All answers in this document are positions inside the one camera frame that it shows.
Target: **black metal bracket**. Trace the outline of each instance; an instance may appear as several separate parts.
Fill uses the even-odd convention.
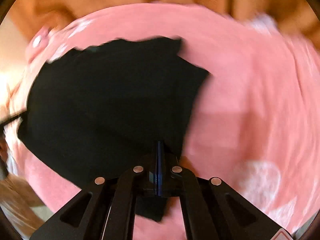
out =
[[[31,240],[132,239],[137,197],[180,197],[188,240],[270,240],[281,228],[219,178],[197,178],[156,142],[141,166],[96,178]]]

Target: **pink fabric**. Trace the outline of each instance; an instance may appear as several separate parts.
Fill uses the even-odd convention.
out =
[[[34,49],[37,57],[28,49],[31,63],[10,112],[25,108],[46,60],[73,47],[156,35],[184,38],[181,56],[214,76],[195,103],[181,165],[205,179],[222,178],[281,226],[295,231],[320,207],[320,57],[300,37],[259,33],[198,5],[107,8],[51,37],[43,35],[47,46],[39,54]],[[7,139],[21,174],[56,212],[79,189],[29,152],[17,140],[16,126],[8,127]],[[161,223],[137,217],[134,239],[186,239],[179,202],[171,200]]]
[[[48,46],[48,34],[48,28],[42,27],[27,46],[26,58],[29,64]]]

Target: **metal screw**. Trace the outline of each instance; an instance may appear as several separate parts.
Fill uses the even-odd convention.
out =
[[[174,173],[180,173],[182,171],[182,168],[180,166],[174,166],[172,167],[172,171]]]
[[[143,172],[143,167],[142,167],[142,166],[135,166],[135,167],[133,168],[133,171],[134,171],[135,173]]]
[[[98,185],[101,185],[105,182],[105,179],[103,177],[98,177],[94,180],[94,182]]]
[[[219,185],[222,183],[222,181],[221,181],[221,179],[215,177],[215,178],[212,178],[212,179],[211,179],[211,183],[212,183],[213,185],[215,185],[215,186],[219,186]]]

